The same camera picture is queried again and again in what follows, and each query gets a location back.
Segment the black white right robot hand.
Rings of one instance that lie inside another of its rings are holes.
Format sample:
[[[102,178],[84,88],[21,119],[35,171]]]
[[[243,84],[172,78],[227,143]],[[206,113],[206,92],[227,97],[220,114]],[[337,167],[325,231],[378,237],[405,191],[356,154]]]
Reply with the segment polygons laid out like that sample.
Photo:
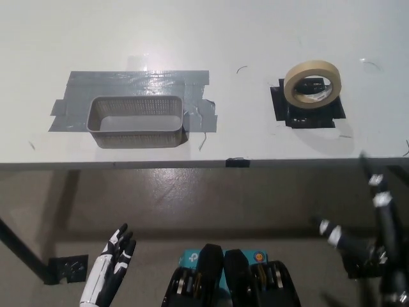
[[[381,305],[408,306],[408,241],[396,202],[385,175],[372,167],[365,153],[360,154],[359,162],[374,208],[377,229],[374,242],[360,240],[321,216],[312,216],[311,223],[338,250],[350,279],[380,278]]]

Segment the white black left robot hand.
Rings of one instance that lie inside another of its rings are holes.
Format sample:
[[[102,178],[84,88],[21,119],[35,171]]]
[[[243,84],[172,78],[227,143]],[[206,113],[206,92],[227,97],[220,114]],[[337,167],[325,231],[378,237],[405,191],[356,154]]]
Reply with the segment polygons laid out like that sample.
[[[121,225],[107,241],[90,271],[79,302],[84,306],[110,306],[134,254],[136,241],[128,225]]]

